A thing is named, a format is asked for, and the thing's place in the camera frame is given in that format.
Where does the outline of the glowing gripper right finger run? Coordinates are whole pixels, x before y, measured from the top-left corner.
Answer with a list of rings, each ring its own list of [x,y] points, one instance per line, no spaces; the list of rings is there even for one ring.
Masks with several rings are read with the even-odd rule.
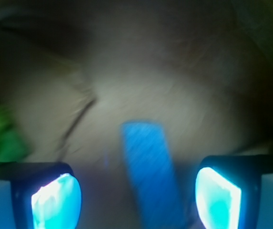
[[[206,157],[195,201],[206,229],[273,229],[273,155]]]

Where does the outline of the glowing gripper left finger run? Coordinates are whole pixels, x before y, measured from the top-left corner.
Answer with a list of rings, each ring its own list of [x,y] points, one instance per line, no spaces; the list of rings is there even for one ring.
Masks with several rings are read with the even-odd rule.
[[[0,229],[75,229],[81,186],[62,162],[0,162]]]

